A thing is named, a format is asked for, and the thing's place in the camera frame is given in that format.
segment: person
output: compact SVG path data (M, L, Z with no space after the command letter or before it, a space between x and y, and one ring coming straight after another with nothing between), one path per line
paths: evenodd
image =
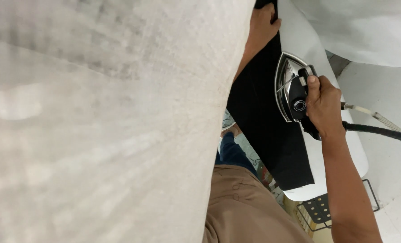
M254 9L241 63L246 64L277 34L272 3ZM321 76L308 78L307 115L322 138L332 238L335 243L382 242L370 199L355 168L341 123L341 91ZM234 142L238 125L222 132L220 153L211 180L203 242L312 242L278 205L256 177L256 171Z

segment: steam iron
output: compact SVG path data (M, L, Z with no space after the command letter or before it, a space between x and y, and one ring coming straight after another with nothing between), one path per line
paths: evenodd
M300 122L305 132L321 140L318 130L306 115L307 77L310 75L317 76L312 65L282 52L274 77L274 95L286 122Z

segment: white wall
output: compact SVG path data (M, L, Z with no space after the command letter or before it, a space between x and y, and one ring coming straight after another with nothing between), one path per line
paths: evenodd
M379 112L401 127L401 68L351 63L338 78L345 100ZM355 123L385 127L364 113L351 111ZM360 133L369 160L365 176L380 200L376 213L385 243L401 243L401 141Z
M293 0L325 49L360 63L401 67L401 0Z

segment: foot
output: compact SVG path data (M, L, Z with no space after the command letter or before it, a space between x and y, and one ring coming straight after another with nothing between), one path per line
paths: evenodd
M233 137L235 137L235 138L236 138L236 136L238 136L242 133L241 129L239 128L239 126L236 123L233 126L231 126L230 128L223 130L222 133L220 134L220 137L223 138L223 136L228 132L233 133Z

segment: person's right hand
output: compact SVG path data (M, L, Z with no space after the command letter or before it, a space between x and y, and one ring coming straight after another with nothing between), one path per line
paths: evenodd
M319 131L322 140L327 137L344 136L346 131L341 122L341 91L325 76L307 78L307 116Z

